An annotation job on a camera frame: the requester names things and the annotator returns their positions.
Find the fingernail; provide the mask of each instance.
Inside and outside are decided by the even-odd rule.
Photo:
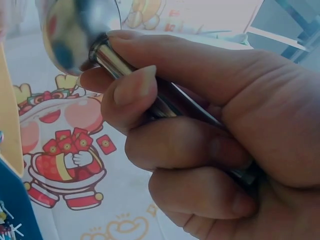
[[[239,191],[233,202],[233,212],[240,217],[248,217],[253,212],[253,200],[244,192]]]
[[[81,86],[81,75],[76,79],[75,84],[77,84],[80,88],[82,88],[82,86]]]
[[[142,36],[144,34],[138,31],[133,31],[133,30],[113,30],[113,31],[109,31],[107,35],[109,38],[131,40],[139,36]]]
[[[132,73],[137,76],[119,80],[113,93],[115,104],[125,106],[147,96],[156,84],[156,72],[155,65],[147,66]]]

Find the cartoon illustration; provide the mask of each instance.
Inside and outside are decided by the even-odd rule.
[[[107,174],[100,154],[116,151],[110,137],[100,133],[102,97],[87,94],[76,80],[58,75],[57,90],[39,94],[28,84],[14,86],[24,167],[32,178],[24,185],[30,199],[46,208],[60,199],[72,210],[99,206],[104,196],[95,186]]]
[[[132,29],[154,30],[160,23],[160,15],[166,5],[166,0],[131,0],[131,8],[123,25]],[[125,15],[125,9],[129,6],[128,1],[118,1],[120,12]]]
[[[149,232],[149,221],[143,216],[132,218],[127,213],[116,218],[107,224],[105,231],[95,227],[91,233],[83,234],[80,240],[143,240]]]

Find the yellow pattern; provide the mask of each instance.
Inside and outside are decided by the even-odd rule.
[[[20,86],[13,86],[13,91],[15,94],[16,102],[18,104],[22,104],[29,97],[31,97],[31,89],[29,84],[23,83]]]
[[[60,74],[55,77],[55,84],[58,89],[74,89],[77,85],[77,77]]]
[[[152,203],[152,204],[149,205],[149,207],[147,208],[146,212],[148,214],[151,214],[151,216],[155,218],[157,216],[158,209],[159,208],[154,203]]]
[[[64,181],[72,180],[72,177],[69,175],[68,170],[65,166],[65,155],[61,153],[55,157],[56,157],[56,167],[58,169],[59,176]]]
[[[80,240],[143,240],[149,232],[150,224],[143,216],[132,219],[127,213],[116,218],[107,224],[105,232],[101,227],[94,227],[90,229],[91,233],[84,233]]]

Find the shiny metal handle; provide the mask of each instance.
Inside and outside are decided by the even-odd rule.
[[[127,76],[135,70],[112,50],[108,36],[106,35],[101,36],[92,46],[89,60],[104,67],[115,79]],[[150,120],[187,116],[228,131],[223,124],[199,106],[174,83],[165,81],[159,77],[156,77],[156,79],[158,96],[147,111]],[[261,170],[255,163],[246,170],[231,170],[228,172],[232,178],[237,180],[238,183],[240,180],[240,184],[244,186],[252,185],[260,173]]]

